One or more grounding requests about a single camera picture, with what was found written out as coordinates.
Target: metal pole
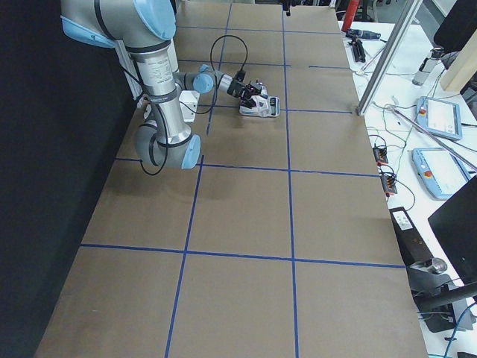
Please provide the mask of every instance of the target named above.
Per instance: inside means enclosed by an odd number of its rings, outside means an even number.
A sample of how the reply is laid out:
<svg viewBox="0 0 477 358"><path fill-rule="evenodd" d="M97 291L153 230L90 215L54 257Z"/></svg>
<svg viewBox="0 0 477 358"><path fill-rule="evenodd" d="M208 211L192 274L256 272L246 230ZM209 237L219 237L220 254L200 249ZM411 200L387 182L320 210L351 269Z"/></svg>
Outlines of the metal pole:
<svg viewBox="0 0 477 358"><path fill-rule="evenodd" d="M373 102L374 95L378 91L379 85L382 82L382 79L386 75L389 65L393 60L394 54L399 48L399 44L402 41L402 38L405 35L405 32L408 30L409 25L412 23L416 12L419 10L420 5L423 0L407 0L405 3L404 10L402 11L401 17L397 20L396 25L394 26L393 32L389 36L389 40L386 43L385 50L379 59L379 62L376 65L376 69L371 76L370 82L367 84L366 90L364 91L361 101L358 104L356 112L363 116L368 107Z"/></svg>
<svg viewBox="0 0 477 358"><path fill-rule="evenodd" d="M405 116L404 114L399 112L396 108L393 109L393 112L395 114L397 114L398 116L400 116L401 118L405 119L407 122L411 123L413 126L415 126L415 128L419 132L424 133L426 136L428 136L429 138L434 140L438 145L440 145L441 147L446 149L453 157L456 157L456 158L462 160L462 162L466 163L473 171L477 172L477 166L473 165L469 160L462 157L457 151L455 151L454 149L449 147L446 143L444 143L442 140L438 139L436 136L434 136L432 133L430 133L424 127L422 127L421 125L417 124L417 122L413 121L412 119L408 118L407 116Z"/></svg>

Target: blue tape line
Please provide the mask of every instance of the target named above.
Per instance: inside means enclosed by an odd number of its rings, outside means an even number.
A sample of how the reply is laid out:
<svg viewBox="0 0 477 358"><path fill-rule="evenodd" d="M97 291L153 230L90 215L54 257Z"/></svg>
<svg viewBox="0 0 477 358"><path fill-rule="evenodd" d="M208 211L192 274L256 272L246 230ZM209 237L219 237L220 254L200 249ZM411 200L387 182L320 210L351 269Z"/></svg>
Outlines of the blue tape line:
<svg viewBox="0 0 477 358"><path fill-rule="evenodd" d="M227 29L229 28L230 14L231 14L231 13L232 13L232 4L229 5L229 14L227 15L227 23L226 23L226 25L225 25L225 33L224 33L224 35L227 35ZM225 37L225 38L224 38L224 41L222 42L221 57L220 57L220 59L219 59L219 61L218 61L218 70L220 70L221 67L222 67L222 59L223 59L223 57L224 57L224 49L225 49L225 41L226 41L226 40L227 40L227 38ZM212 126L212 114L213 114L213 112L214 112L214 107L210 108L209 119L208 119L208 121L207 121L206 136L209 135L209 133L210 133L210 127Z"/></svg>
<svg viewBox="0 0 477 358"><path fill-rule="evenodd" d="M214 28L207 26L176 26L177 28L198 28L203 30L223 30L224 28ZM325 31L300 31L300 30L263 30L258 28L228 28L231 31L253 31L253 32L278 32L278 33L296 33L296 34L320 34L320 35L340 35L341 32L325 32Z"/></svg>
<svg viewBox="0 0 477 358"><path fill-rule="evenodd" d="M300 169L291 169L293 173L316 173L316 174L325 174L325 175L345 175L351 177L369 177L369 178L379 178L378 174L362 174L362 173L345 173L345 172L325 172L321 170L300 170Z"/></svg>
<svg viewBox="0 0 477 358"><path fill-rule="evenodd" d="M340 66L314 66L314 65L310 65L308 67L310 69L349 69L349 70L351 70L349 67L340 67Z"/></svg>
<svg viewBox="0 0 477 358"><path fill-rule="evenodd" d="M298 263L325 263L327 265L365 266L365 267L383 267L387 269L405 269L404 265L394 265L389 263L356 263L353 261L316 260L316 259L295 259L295 261Z"/></svg>
<svg viewBox="0 0 477 358"><path fill-rule="evenodd" d="M139 159L133 158L116 158L119 161L126 162L139 162ZM304 174L324 174L324 175L344 175L352 177L368 177L368 178L379 178L378 174L363 174L363 173L346 173L346 172L328 172L324 170L306 170L306 169L285 169L285 168L268 168L261 166L230 166L226 164L201 164L202 166L207 166L210 168L225 168L225 169L246 169L246 170L262 170L267 172L292 172L292 173L304 173Z"/></svg>
<svg viewBox="0 0 477 358"><path fill-rule="evenodd" d="M114 160L119 160L122 162L140 162L140 159L134 159L134 158L115 158Z"/></svg>
<svg viewBox="0 0 477 358"><path fill-rule="evenodd" d="M228 168L228 169L248 169L248 170L265 170L269 172L287 172L287 169L280 168L261 168L258 166L227 166L223 164L204 164L203 166L208 166L210 168Z"/></svg>
<svg viewBox="0 0 477 358"><path fill-rule="evenodd" d="M196 250L178 250L173 248L149 248L145 246L127 246L127 245L105 245L105 244L92 244L84 243L80 244L83 248L109 248L113 250L129 250L129 251L154 251L165 252L169 254L191 254L198 256L213 256L213 257L233 257L239 259L252 259L252 260L270 260L270 261L289 261L298 263L319 263L327 265L340 265L340 266L365 266L365 267L382 267L389 269L403 269L405 266L387 264L387 263L358 263L353 261L337 261L337 260L319 260L319 259L303 259L303 258L291 258L280 256L267 256L267 255L251 255L251 254L234 254L230 252L211 252L211 251L196 251Z"/></svg>
<svg viewBox="0 0 477 358"><path fill-rule="evenodd" d="M227 23L225 25L225 35L227 35L228 29L229 29L229 22L230 22L230 14L232 13L232 4L229 5L229 14L227 15ZM218 61L218 69L221 69L222 65L222 59L224 58L224 49L225 49L225 42L227 41L227 38L224 38L224 41L222 42L222 51L221 51L221 58Z"/></svg>
<svg viewBox="0 0 477 358"><path fill-rule="evenodd" d="M198 107L210 107L210 104L198 104ZM237 106L226 106L221 104L216 104L214 108L233 108L237 109Z"/></svg>
<svg viewBox="0 0 477 358"><path fill-rule="evenodd" d="M209 60L177 60L179 62L194 62L194 63L204 63L209 62ZM222 61L224 65L242 65L242 62L234 62L234 61ZM283 66L283 63L257 63L257 62L247 62L247 65L256 65L256 66Z"/></svg>
<svg viewBox="0 0 477 358"><path fill-rule="evenodd" d="M300 30L287 30L286 33L296 33L296 34L319 34L319 35L340 35L341 32L325 32L325 31L300 31Z"/></svg>
<svg viewBox="0 0 477 358"><path fill-rule="evenodd" d="M201 255L201 256L217 256L217 257L236 257L239 259L256 259L256 260L272 260L272 261L292 261L293 260L290 257L231 254L227 252L187 251L187 254Z"/></svg>
<svg viewBox="0 0 477 358"><path fill-rule="evenodd" d="M198 107L210 107L210 104L198 104ZM233 108L234 110L237 109L237 106L226 106L226 105L220 105L220 104L216 104L214 107L217 107L217 108ZM353 112L351 112L349 110L302 110L302 109L287 109L287 108L280 108L280 110L283 111L283 112L353 114Z"/></svg>
<svg viewBox="0 0 477 358"><path fill-rule="evenodd" d="M286 51L285 51L285 20L282 12L282 40L283 40L283 79L285 82L285 123L286 123L286 154L288 164L288 208L290 211L290 244L291 244L291 282L293 284L293 321L295 339L295 358L300 358L300 340L298 338L298 308L297 308L297 273L295 265L295 242L294 242L294 217L293 217L293 188L291 183L291 149L290 149L290 126L288 121L288 89L286 77Z"/></svg>
<svg viewBox="0 0 477 358"><path fill-rule="evenodd" d="M341 113L341 114L353 114L350 110L296 110L288 109L288 112L307 112L307 113Z"/></svg>
<svg viewBox="0 0 477 358"><path fill-rule="evenodd" d="M167 337L167 345L165 346L165 353L164 353L165 358L169 357L169 350L171 348L172 333L174 332L174 323L175 323L176 313L177 313L177 304L179 303L180 287L182 285L182 279L183 279L183 275L184 275L184 268L186 267L187 248L189 246L189 240L190 240L190 237L191 237L192 223L194 222L195 205L197 203L197 197L198 197L198 193L199 193L200 176L202 175L202 164L203 164L203 156L200 159L199 172L198 172L198 175L197 175L197 183L195 184L194 200L192 202L191 216L190 216L190 219L189 219L189 226L187 228L186 244L184 245L184 251L183 251L183 255L182 255L182 263L180 264L179 280L177 281L176 295L175 295L175 298L174 298L174 308L172 309L171 324L169 326L169 333L168 333L168 337Z"/></svg>
<svg viewBox="0 0 477 358"><path fill-rule="evenodd" d="M144 246L125 246L125 245L104 245L104 244L80 244L82 248L113 248L116 250L131 250L131 251L154 251L154 252L168 252L174 254L183 254L183 250L176 250L173 248L147 248Z"/></svg>

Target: screwdriver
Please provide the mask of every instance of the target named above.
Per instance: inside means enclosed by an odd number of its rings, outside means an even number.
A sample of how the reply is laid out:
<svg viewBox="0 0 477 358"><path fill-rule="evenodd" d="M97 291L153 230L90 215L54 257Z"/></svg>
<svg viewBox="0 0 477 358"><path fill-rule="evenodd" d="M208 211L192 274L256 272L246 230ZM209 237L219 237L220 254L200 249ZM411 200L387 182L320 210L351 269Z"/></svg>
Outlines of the screwdriver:
<svg viewBox="0 0 477 358"><path fill-rule="evenodd" d="M349 37L350 39L353 38L354 36L358 37L359 39L363 40L379 40L381 38L381 34L378 34L377 32L372 32L372 31L365 31L365 30L355 30L355 29L348 29L346 31L346 37Z"/></svg>

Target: table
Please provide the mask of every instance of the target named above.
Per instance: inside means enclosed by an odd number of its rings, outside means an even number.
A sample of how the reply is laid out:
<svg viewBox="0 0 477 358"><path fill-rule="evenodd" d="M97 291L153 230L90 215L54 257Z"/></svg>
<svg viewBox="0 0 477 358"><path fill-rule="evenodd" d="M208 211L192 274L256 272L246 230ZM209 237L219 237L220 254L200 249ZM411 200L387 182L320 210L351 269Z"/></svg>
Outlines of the table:
<svg viewBox="0 0 477 358"><path fill-rule="evenodd" d="M177 24L182 71L240 36L282 114L221 93L197 167L148 177L138 113L37 356L425 357L334 10L185 2ZM227 39L215 65L243 55Z"/></svg>
<svg viewBox="0 0 477 358"><path fill-rule="evenodd" d="M393 29L393 24L381 24L381 23L362 23L354 22L352 28L369 30L374 32L379 32L382 34L382 39L386 40L389 38L389 35ZM357 71L363 66L363 63L355 63L353 59L353 53L351 52L350 46L347 42L349 40L344 40L345 49L347 52L347 58L350 64L352 71ZM370 55L367 55L367 59L371 58L383 45L383 42L380 41L363 41L365 50L368 51ZM385 79L380 87L380 91L375 98L375 102L379 106L384 106L386 104L393 104L393 97L397 100L399 106L408 107L416 103L417 98L423 95L427 95L434 85L438 75L443 70L443 65L439 63L435 69L430 74L428 80L424 83L423 86L418 87L412 84L411 79L423 58L429 53L432 48L431 43L427 39L424 31L419 25L411 25L408 30L408 33L405 36L404 41L399 47L392 65L388 69L390 74L411 74L411 75L386 75ZM373 71L375 63L370 66L367 71ZM356 85L356 90L358 96L361 98L364 89L367 86L367 79L363 76L359 76L356 73L353 73L353 80ZM442 98L454 95L453 92L445 92L440 87L440 84L437 86L435 91L436 98ZM461 110L461 119L463 123L468 123L475 125L477 124L476 119L470 112L468 106L465 104L463 98L458 94L451 98L447 99L448 101L454 101L458 103ZM415 117L415 107L402 110L409 118ZM372 106L365 114L366 126L369 134L378 134L386 140L388 145L399 145L403 144L402 140L397 139L392 134L385 131L386 128L393 134L406 138L408 132L410 131L411 126L405 123L403 120L399 119L392 113L387 112L385 114L385 121L382 118L382 110L377 106ZM463 127L464 137L461 141L461 144L477 149L477 129ZM370 138L371 143L375 142L374 137ZM447 144L453 147L458 153L464 155L472 163L477 163L477 154L466 149L463 149L453 143L450 140L444 140ZM448 263L448 259L440 247L438 241L435 238L432 229L429 226L427 218L433 214L436 209L438 209L443 201L433 200L430 194L426 191L426 188L421 183L418 178L413 164L411 162L411 150L413 148L419 147L438 147L438 145L433 142L428 137L423 134L418 133L416 130L411 132L411 135L408 138L407 146L405 147L404 154L402 155L400 161L399 169L399 180L405 183L413 191L416 197L416 203L412 210L408 212L412 221L415 223L417 229L419 230L421 236L423 237L426 244L429 246L429 249L436 257L444 258ZM393 168L397 168L399 158L401 157L401 150L396 148L390 148L388 152L388 159L390 165ZM404 208L410 207L413 198L411 193L404 187L398 184L398 195L391 196L388 201L388 207L400 207ZM457 278L458 275L455 273L454 268L449 265L449 270L447 274L451 278ZM424 322L421 322L421 328L423 330L424 339L426 340L426 346L430 354L443 354L446 348L447 342L443 339L444 337L449 336L449 332L442 333L431 333ZM456 357L457 351L466 351L471 354L477 354L477 324L474 325L474 330L459 332L458 340L452 343L451 351L449 354L451 357Z"/></svg>

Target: label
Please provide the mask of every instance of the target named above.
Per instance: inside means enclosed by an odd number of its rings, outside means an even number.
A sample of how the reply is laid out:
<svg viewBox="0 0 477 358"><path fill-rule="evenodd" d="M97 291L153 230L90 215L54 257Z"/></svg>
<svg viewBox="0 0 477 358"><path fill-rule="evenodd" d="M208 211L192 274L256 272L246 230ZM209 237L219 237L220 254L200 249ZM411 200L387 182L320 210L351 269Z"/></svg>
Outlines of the label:
<svg viewBox="0 0 477 358"><path fill-rule="evenodd" d="M395 211L393 216L401 230L409 230L413 228L411 222L403 211Z"/></svg>
<svg viewBox="0 0 477 358"><path fill-rule="evenodd" d="M167 57L150 59L146 63L138 62L137 66L144 84L148 86L156 86L172 81L171 65Z"/></svg>

